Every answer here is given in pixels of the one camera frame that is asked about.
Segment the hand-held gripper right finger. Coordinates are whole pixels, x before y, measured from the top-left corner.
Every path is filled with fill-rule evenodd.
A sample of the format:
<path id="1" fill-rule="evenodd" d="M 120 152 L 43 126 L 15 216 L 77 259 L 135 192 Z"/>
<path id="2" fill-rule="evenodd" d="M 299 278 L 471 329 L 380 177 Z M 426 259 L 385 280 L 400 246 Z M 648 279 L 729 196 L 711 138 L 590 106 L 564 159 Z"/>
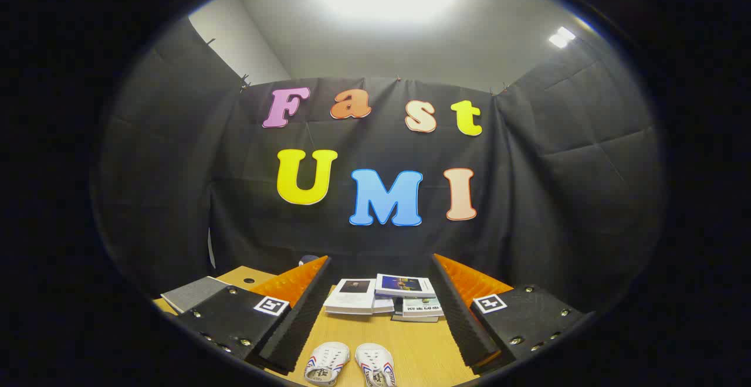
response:
<path id="1" fill-rule="evenodd" d="M 462 360 L 477 375 L 541 355 L 589 320 L 535 284 L 512 287 L 448 257 L 431 259 L 430 283 Z"/>

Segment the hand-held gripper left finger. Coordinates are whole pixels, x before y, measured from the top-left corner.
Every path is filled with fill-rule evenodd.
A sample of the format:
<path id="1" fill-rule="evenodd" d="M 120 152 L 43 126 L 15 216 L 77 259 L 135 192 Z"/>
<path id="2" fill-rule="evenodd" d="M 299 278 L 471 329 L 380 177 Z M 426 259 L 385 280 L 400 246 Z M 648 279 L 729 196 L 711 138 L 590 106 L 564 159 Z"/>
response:
<path id="1" fill-rule="evenodd" d="M 329 264 L 322 256 L 250 289 L 225 284 L 177 323 L 225 354 L 287 375 L 329 293 Z"/>

